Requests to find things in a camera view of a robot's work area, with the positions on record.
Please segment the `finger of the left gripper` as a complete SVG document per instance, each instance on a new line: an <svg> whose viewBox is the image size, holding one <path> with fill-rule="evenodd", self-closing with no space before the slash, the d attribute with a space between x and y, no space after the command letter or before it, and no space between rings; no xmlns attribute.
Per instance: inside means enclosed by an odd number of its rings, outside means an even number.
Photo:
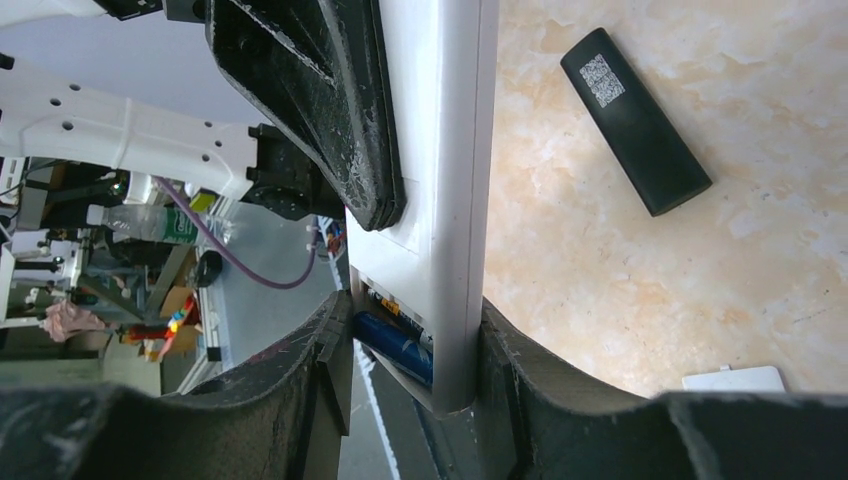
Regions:
<svg viewBox="0 0 848 480"><path fill-rule="evenodd" d="M219 70L265 117L246 201L395 225L406 194L378 3L210 1L205 24Z"/></svg>

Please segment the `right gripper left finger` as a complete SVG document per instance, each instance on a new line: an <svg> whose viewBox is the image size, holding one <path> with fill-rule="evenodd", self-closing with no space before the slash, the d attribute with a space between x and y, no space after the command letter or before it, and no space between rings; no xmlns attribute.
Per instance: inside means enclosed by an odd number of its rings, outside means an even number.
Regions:
<svg viewBox="0 0 848 480"><path fill-rule="evenodd" d="M350 432L354 304L185 394L114 384L3 388L5 479L334 479Z"/></svg>

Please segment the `white remote control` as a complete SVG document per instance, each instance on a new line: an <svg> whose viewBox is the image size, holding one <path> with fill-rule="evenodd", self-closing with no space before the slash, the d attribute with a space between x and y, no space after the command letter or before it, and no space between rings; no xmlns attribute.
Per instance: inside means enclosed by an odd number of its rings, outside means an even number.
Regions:
<svg viewBox="0 0 848 480"><path fill-rule="evenodd" d="M380 14L407 202L381 231L348 220L351 293L379 314L379 292L431 336L430 385L380 362L444 418L475 397L499 5L383 1Z"/></svg>

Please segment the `black remote control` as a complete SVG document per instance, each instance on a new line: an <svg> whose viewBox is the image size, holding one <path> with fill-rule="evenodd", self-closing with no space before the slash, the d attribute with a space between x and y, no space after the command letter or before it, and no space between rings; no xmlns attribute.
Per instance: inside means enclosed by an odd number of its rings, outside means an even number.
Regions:
<svg viewBox="0 0 848 480"><path fill-rule="evenodd" d="M582 38L560 66L651 216L713 185L604 28Z"/></svg>

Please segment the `dark battery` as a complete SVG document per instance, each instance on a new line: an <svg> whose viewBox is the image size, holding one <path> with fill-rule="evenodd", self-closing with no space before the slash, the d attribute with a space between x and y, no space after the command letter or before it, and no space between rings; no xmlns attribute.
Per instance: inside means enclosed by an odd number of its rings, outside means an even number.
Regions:
<svg viewBox="0 0 848 480"><path fill-rule="evenodd" d="M417 340L426 350L433 350L432 336L415 320L404 313L399 304L381 295L373 288L367 289L368 297L374 301L383 312L389 315L391 321L403 332Z"/></svg>

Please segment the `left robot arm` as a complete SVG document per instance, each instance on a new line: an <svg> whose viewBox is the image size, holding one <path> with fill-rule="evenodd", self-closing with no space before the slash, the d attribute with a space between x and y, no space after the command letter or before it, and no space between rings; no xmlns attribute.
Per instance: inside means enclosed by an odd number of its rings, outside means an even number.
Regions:
<svg viewBox="0 0 848 480"><path fill-rule="evenodd" d="M265 117L207 120L1 58L1 155L192 183L284 218L348 212L367 231L406 205L375 1L189 1L217 68Z"/></svg>

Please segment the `blue battery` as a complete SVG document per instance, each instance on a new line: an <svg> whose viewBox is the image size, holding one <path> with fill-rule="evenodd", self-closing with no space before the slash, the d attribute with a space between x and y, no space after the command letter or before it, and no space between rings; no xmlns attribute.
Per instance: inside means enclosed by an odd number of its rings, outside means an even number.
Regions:
<svg viewBox="0 0 848 480"><path fill-rule="evenodd" d="M396 368L422 385L432 387L433 355L417 340L368 312L354 315L353 334Z"/></svg>

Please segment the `white battery cover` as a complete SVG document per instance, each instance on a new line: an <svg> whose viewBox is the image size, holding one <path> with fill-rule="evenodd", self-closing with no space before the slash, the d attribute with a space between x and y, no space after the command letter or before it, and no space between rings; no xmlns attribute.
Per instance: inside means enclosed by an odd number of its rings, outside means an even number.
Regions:
<svg viewBox="0 0 848 480"><path fill-rule="evenodd" d="M688 375L682 378L685 391L720 391L743 393L785 393L786 387L774 366L734 370L723 365L718 371Z"/></svg>

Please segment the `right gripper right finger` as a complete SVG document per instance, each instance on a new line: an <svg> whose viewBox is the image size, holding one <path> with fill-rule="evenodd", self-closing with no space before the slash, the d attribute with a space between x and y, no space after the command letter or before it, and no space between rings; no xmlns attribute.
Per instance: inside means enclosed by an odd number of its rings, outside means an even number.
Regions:
<svg viewBox="0 0 848 480"><path fill-rule="evenodd" d="M485 303L474 426L486 479L843 479L841 395L643 398L562 360Z"/></svg>

